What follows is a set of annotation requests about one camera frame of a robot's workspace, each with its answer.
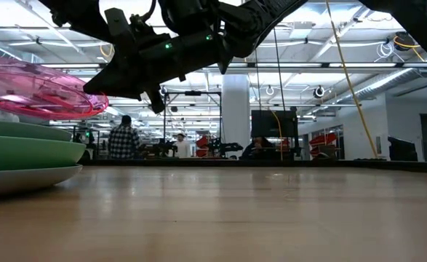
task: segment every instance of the white column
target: white column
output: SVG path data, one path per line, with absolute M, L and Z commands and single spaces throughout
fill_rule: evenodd
M 224 143 L 238 143 L 246 147 L 250 143 L 249 80 L 247 75 L 223 76 L 223 130 Z M 230 152 L 227 156 L 241 156 L 242 152 Z

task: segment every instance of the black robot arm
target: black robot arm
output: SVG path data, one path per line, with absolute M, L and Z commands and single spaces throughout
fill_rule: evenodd
M 133 15 L 128 23 L 120 9 L 100 14 L 98 0 L 39 0 L 51 9 L 58 26 L 114 44 L 112 61 L 85 86 L 101 92 L 140 100 L 147 92 L 152 109 L 164 110 L 159 85 L 218 63 L 224 74 L 233 57 L 246 57 L 274 26 L 307 0 L 251 0 L 238 7 L 218 0 L 158 0 L 163 21 L 178 34 L 156 34 L 145 22 L 150 12 Z M 427 0 L 361 0 L 377 11 L 390 12 L 427 51 Z

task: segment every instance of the white plate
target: white plate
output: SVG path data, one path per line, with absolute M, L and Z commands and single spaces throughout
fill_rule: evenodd
M 0 121 L 0 136 L 12 138 L 35 138 L 56 141 L 71 141 L 71 134 L 54 127 L 45 127 L 37 124 Z
M 53 186 L 72 178 L 81 170 L 82 166 L 77 164 L 72 167 L 0 171 L 0 195 Z

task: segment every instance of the table surface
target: table surface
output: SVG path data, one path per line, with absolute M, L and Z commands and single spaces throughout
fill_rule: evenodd
M 427 174 L 85 167 L 0 199 L 0 261 L 427 261 Z

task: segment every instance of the computer monitor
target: computer monitor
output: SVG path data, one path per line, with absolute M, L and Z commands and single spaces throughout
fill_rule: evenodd
M 273 112 L 252 110 L 252 137 L 292 138 L 297 135 L 298 118 L 295 111 L 274 111 L 274 113 L 279 119 L 281 135 L 279 134 L 278 121 Z

